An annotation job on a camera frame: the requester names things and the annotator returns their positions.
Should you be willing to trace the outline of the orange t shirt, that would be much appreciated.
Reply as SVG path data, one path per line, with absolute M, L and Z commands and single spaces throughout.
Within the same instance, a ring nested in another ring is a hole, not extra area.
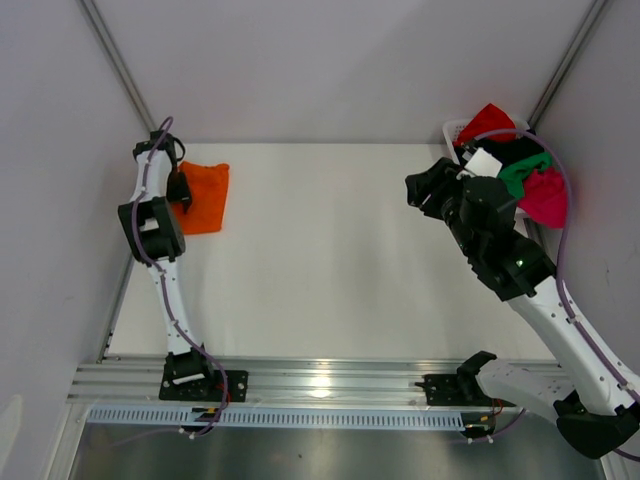
M 179 171 L 186 175 L 192 203 L 184 211 L 174 205 L 173 211 L 184 235 L 218 233 L 223 228 L 230 183 L 230 166 L 220 163 L 203 166 L 183 162 Z

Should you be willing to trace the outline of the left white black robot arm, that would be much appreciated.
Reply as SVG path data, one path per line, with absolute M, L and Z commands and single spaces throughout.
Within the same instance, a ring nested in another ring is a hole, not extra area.
M 164 123 L 133 149 L 137 177 L 130 200 L 117 213 L 134 260 L 150 274 L 166 328 L 167 355 L 160 397 L 197 400 L 216 390 L 215 365 L 192 332 L 179 282 L 178 260 L 186 252 L 172 205 L 191 206 L 186 176 L 178 169 L 186 150 Z

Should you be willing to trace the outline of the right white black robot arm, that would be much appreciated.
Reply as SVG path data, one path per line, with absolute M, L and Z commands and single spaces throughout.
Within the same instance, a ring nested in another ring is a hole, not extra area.
M 501 400 L 549 421 L 599 459 L 639 431 L 639 377 L 608 347 L 560 283 L 544 249 L 515 228 L 516 200 L 494 177 L 449 158 L 406 177 L 407 203 L 442 221 L 478 280 L 533 329 L 566 378 L 550 380 L 480 351 L 456 370 L 460 404 Z

